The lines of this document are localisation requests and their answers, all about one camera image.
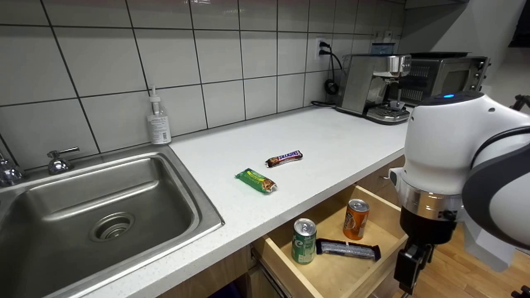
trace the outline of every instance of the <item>open drawer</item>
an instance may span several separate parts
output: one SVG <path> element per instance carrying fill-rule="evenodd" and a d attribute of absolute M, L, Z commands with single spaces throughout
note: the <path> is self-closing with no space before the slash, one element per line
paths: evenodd
<path fill-rule="evenodd" d="M 346 205 L 359 198 L 370 205 L 364 237 L 354 241 L 342 233 Z M 294 221 L 307 217 L 316 223 L 316 237 L 379 245 L 381 259 L 316 255 L 301 265 L 291 257 Z M 400 209 L 359 186 L 350 186 L 252 243 L 258 258 L 276 275 L 294 298 L 368 297 L 392 272 L 407 235 L 399 225 Z"/>

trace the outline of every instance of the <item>espresso machine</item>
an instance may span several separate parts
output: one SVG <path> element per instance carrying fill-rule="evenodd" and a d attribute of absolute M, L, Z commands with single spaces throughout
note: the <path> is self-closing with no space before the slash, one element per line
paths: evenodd
<path fill-rule="evenodd" d="M 410 64 L 410 55 L 345 55 L 336 109 L 379 124 L 406 122 L 410 113 L 401 102 L 399 80 L 408 75 Z M 397 85 L 398 96 L 389 100 L 393 84 Z"/>

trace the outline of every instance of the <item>orange soda can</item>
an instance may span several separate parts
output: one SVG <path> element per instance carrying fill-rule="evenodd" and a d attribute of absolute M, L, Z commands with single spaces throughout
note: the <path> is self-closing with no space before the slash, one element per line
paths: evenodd
<path fill-rule="evenodd" d="M 346 237 L 360 240 L 364 235 L 364 228 L 368 221 L 370 206 L 361 199 L 351 199 L 346 206 L 346 218 L 342 231 Z"/>

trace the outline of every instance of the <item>green soda can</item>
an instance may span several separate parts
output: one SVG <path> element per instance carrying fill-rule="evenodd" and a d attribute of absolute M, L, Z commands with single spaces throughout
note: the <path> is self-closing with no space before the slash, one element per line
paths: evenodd
<path fill-rule="evenodd" d="M 300 218 L 294 224 L 291 255 L 299 264 L 309 264 L 315 258 L 316 224 Z"/>

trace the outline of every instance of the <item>kitchen counter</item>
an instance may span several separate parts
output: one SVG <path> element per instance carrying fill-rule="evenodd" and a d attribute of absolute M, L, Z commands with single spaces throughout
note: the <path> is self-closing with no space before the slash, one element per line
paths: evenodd
<path fill-rule="evenodd" d="M 384 126 L 309 107 L 173 138 L 170 145 L 225 225 L 85 297 L 156 297 L 403 154 L 407 125 Z M 301 161 L 265 160 L 300 150 Z M 252 168 L 278 189 L 234 175 Z"/>

